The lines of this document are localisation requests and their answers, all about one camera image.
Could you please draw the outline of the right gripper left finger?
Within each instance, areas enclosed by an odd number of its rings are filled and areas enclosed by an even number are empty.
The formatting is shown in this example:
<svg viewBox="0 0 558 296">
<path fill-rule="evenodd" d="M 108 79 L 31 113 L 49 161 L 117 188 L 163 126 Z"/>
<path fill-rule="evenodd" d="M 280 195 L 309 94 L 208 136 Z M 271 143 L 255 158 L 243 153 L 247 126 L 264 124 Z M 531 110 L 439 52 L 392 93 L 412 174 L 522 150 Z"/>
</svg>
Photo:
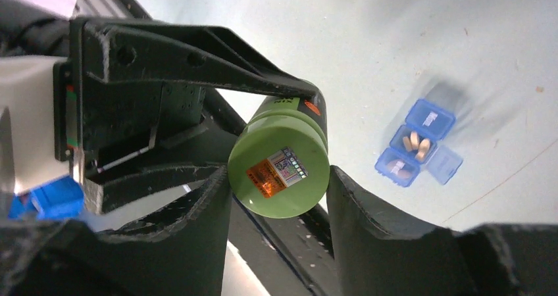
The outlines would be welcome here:
<svg viewBox="0 0 558 296">
<path fill-rule="evenodd" d="M 117 230 L 1 221 L 2 295 L 220 295 L 232 193 L 224 166 L 178 167 L 195 190 Z"/>
</svg>

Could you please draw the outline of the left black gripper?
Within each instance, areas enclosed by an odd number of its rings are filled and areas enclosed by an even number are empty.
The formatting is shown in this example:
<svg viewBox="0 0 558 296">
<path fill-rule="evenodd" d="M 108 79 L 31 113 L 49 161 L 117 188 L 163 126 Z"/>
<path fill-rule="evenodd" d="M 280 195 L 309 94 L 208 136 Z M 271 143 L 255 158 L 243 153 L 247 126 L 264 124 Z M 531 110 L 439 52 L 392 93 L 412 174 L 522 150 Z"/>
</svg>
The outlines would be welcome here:
<svg viewBox="0 0 558 296">
<path fill-rule="evenodd" d="M 222 163 L 104 170 L 201 121 L 205 87 L 277 97 L 318 88 L 281 71 L 233 31 L 151 20 L 80 17 L 69 23 L 71 81 L 56 96 L 56 148 L 84 208 L 107 214 L 149 195 L 207 179 Z"/>
</svg>

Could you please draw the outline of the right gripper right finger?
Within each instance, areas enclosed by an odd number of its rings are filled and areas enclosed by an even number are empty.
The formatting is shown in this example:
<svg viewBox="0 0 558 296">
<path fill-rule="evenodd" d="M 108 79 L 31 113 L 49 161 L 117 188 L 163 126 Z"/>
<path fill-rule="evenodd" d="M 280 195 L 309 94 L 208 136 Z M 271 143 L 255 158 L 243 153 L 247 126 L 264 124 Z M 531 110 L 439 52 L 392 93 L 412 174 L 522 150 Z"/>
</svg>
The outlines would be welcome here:
<svg viewBox="0 0 558 296">
<path fill-rule="evenodd" d="M 425 222 L 333 166 L 326 194 L 343 295 L 556 295 L 557 226 Z"/>
</svg>

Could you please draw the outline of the blue pill organizer box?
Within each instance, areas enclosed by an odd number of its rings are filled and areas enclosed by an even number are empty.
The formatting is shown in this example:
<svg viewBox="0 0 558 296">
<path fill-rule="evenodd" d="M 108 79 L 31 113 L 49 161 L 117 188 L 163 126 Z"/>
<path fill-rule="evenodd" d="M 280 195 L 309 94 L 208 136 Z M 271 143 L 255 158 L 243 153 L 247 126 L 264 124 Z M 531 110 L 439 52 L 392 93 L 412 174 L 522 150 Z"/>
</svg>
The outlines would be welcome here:
<svg viewBox="0 0 558 296">
<path fill-rule="evenodd" d="M 445 185 L 463 163 L 461 156 L 442 144 L 456 121 L 447 109 L 417 100 L 376 161 L 376 171 L 400 187 L 409 187 L 423 171 Z"/>
</svg>

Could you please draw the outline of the green pill bottle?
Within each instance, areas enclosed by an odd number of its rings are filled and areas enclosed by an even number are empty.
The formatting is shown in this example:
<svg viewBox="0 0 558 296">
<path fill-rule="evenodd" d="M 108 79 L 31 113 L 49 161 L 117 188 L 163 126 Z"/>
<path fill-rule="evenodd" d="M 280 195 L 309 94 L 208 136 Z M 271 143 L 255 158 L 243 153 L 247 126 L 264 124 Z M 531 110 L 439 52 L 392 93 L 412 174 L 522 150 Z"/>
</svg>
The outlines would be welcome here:
<svg viewBox="0 0 558 296">
<path fill-rule="evenodd" d="M 316 206 L 330 178 L 326 101 L 268 96 L 228 159 L 234 195 L 251 212 L 291 218 Z"/>
</svg>

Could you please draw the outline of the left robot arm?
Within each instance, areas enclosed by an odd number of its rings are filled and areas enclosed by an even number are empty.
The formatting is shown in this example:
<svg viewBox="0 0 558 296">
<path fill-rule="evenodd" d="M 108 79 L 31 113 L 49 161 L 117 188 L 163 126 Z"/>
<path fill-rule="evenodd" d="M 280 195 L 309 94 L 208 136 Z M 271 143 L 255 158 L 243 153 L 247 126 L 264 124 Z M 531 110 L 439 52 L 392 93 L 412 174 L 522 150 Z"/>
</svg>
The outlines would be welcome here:
<svg viewBox="0 0 558 296">
<path fill-rule="evenodd" d="M 1 189 L 68 176 L 106 214 L 217 173 L 250 210 L 313 208 L 326 104 L 222 26 L 59 18 L 1 0 Z"/>
</svg>

